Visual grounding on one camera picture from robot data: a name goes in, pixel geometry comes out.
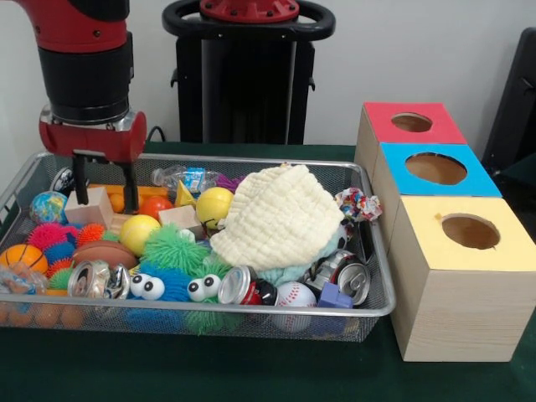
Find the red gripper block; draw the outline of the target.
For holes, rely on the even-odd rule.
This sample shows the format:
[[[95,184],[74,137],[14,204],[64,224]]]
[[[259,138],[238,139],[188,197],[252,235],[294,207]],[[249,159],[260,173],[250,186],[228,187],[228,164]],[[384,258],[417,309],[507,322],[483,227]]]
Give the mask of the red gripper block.
[[[53,154],[73,157],[73,174],[78,204],[89,203],[85,157],[103,157],[109,162],[123,162],[125,213],[139,208],[136,172],[133,162],[141,155],[147,136],[147,118],[141,111],[128,111],[119,121],[96,126],[70,125],[57,121],[49,106],[39,116],[39,135],[45,148]]]

